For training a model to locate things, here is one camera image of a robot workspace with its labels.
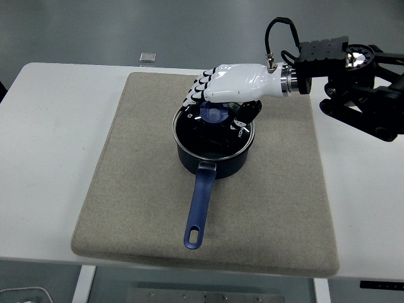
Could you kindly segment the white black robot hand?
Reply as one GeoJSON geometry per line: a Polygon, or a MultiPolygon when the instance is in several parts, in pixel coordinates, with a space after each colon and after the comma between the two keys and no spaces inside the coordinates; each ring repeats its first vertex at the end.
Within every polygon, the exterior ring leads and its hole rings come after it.
{"type": "Polygon", "coordinates": [[[286,97],[292,91],[288,83],[289,68],[280,62],[273,71],[262,64],[222,64],[203,71],[194,81],[182,107],[212,104],[241,104],[232,130],[240,130],[251,123],[260,111],[259,99],[265,95],[286,97]]]}

